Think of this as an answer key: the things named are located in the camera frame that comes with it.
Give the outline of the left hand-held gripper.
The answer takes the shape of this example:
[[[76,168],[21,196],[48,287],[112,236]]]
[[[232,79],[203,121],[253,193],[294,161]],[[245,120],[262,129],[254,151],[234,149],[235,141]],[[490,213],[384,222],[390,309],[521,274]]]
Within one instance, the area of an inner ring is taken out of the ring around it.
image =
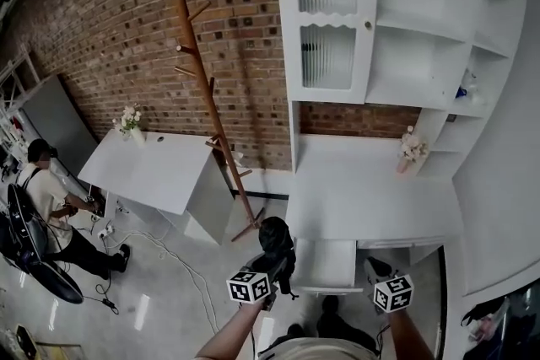
[[[277,293],[292,295],[289,260],[260,254],[248,261],[227,281],[229,297],[240,304],[262,302],[262,310],[270,311]]]

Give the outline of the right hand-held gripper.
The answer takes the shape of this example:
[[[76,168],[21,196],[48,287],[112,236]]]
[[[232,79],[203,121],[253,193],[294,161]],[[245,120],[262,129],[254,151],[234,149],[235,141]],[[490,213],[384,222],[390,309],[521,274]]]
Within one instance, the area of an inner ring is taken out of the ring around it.
[[[364,260],[364,271],[378,313],[393,313],[412,303],[414,285],[408,274],[372,256]]]

